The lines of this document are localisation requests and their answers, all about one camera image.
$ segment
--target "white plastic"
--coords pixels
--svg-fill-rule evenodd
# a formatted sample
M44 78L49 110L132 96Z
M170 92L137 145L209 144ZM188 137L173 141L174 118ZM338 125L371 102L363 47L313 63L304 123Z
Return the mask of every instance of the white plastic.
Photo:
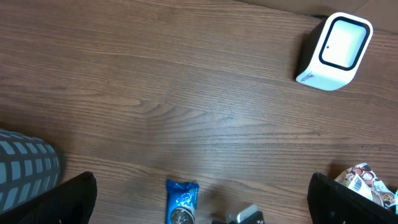
M344 21L344 18L365 25L353 24ZM323 26L308 67L297 76L296 81L326 91L337 90L347 85L354 78L372 35L372 24L366 19L343 12L332 14ZM362 51L355 62L363 42Z

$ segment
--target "blue wrapper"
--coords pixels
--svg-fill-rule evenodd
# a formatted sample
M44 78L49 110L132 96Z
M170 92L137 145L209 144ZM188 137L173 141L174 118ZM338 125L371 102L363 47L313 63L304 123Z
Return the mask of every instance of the blue wrapper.
M168 180L166 189L166 224L193 224L195 222L199 185Z

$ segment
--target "white speaker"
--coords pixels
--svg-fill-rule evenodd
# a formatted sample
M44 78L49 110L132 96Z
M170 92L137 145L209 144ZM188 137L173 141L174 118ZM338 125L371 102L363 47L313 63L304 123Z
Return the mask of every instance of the white speaker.
M305 41L296 81L326 91L347 85L372 35L372 24L366 19L343 12L332 14Z

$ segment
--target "crumpled paper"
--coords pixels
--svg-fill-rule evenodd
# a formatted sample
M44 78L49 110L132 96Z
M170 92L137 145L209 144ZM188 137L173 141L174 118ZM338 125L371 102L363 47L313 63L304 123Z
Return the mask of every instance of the crumpled paper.
M398 197L387 189L367 163L346 169L335 181L386 209L392 210L398 203Z

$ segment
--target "printed wrapper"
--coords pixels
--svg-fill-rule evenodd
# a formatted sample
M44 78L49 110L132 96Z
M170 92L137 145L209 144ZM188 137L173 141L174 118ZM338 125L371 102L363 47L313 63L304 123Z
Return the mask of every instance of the printed wrapper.
M378 180L367 163L358 164L342 172L335 181L389 209L397 205L398 198Z
M166 224L194 224L199 185L166 181Z

